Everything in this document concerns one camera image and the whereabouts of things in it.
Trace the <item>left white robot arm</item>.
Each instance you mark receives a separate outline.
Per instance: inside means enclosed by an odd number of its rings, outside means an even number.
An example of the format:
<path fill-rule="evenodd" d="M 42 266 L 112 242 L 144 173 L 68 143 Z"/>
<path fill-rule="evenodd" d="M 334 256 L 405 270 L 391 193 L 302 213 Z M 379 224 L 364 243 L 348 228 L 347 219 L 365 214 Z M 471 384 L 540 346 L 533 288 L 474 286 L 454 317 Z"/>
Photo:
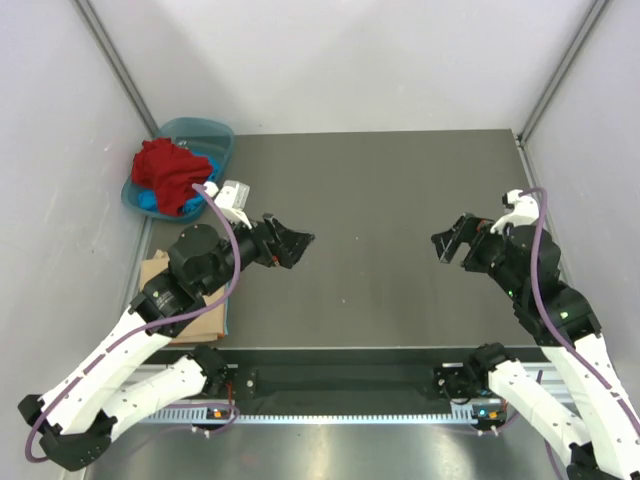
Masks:
<path fill-rule="evenodd" d="M 109 335 L 73 373 L 48 392 L 30 394 L 18 410 L 44 460 L 74 472 L 96 461 L 124 432 L 164 407 L 192 396 L 216 396 L 229 373 L 220 354 L 199 345 L 160 373 L 134 385 L 129 377 L 203 316 L 206 297 L 229 294 L 247 266 L 293 268 L 314 241 L 275 216 L 226 228 L 186 228 L 168 250 L 168 265 L 151 277 Z"/>

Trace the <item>red t-shirt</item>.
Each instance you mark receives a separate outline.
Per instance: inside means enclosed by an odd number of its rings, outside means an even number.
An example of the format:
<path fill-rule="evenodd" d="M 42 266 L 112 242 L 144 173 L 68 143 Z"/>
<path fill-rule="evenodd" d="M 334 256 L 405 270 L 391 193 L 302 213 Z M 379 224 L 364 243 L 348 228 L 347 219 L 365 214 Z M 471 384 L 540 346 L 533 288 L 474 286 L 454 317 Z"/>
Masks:
<path fill-rule="evenodd" d="M 203 203 L 192 185 L 211 180 L 215 171 L 207 156 L 194 154 L 169 138 L 143 141 L 131 171 L 132 184 L 141 188 L 137 206 L 170 217 L 191 214 Z"/>

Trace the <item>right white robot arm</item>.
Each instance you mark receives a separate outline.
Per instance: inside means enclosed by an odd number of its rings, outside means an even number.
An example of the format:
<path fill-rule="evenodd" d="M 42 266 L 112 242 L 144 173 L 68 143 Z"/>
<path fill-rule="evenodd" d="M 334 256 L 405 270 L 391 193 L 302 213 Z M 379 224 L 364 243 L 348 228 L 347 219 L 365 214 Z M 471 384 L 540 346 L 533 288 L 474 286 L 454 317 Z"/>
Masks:
<path fill-rule="evenodd" d="M 601 325 L 587 299 L 560 278 L 561 250 L 532 224 L 492 232 L 489 219 L 461 216 L 432 235 L 440 262 L 462 244 L 464 270 L 488 275 L 512 302 L 563 380 L 571 412 L 532 378 L 502 344 L 484 344 L 458 369 L 438 368 L 436 382 L 451 400 L 497 396 L 510 404 L 556 452 L 571 479 L 636 479 L 639 417 L 628 403 L 609 358 Z"/>

